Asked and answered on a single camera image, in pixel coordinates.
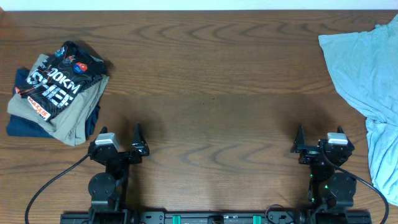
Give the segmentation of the light blue t-shirt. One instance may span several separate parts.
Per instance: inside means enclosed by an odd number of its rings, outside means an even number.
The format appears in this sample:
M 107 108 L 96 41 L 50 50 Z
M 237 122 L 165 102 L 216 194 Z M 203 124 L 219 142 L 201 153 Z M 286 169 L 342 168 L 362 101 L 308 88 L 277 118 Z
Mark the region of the light blue t-shirt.
M 318 41 L 335 90 L 366 118 L 371 182 L 397 205 L 397 18 Z

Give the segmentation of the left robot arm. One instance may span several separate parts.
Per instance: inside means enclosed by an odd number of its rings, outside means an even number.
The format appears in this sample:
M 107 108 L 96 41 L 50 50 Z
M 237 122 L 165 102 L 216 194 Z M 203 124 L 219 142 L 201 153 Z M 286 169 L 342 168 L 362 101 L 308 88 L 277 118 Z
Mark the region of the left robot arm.
M 128 151 L 120 151 L 120 143 L 114 133 L 103 127 L 90 143 L 91 160 L 105 166 L 105 171 L 93 176 L 88 184 L 91 195 L 89 223 L 139 223 L 139 214 L 126 205 L 129 167 L 140 164 L 149 155 L 149 147 L 136 123 L 134 137 Z

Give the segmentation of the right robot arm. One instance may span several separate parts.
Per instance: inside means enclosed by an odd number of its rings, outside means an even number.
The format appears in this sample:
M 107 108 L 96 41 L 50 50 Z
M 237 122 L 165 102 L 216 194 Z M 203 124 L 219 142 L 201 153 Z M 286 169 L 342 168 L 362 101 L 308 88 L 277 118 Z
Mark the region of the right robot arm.
M 299 154 L 298 163 L 310 167 L 308 200 L 310 205 L 294 214 L 294 223 L 348 223 L 346 209 L 353 206 L 356 180 L 336 170 L 354 151 L 342 127 L 328 133 L 316 146 L 305 143 L 300 125 L 291 153 Z

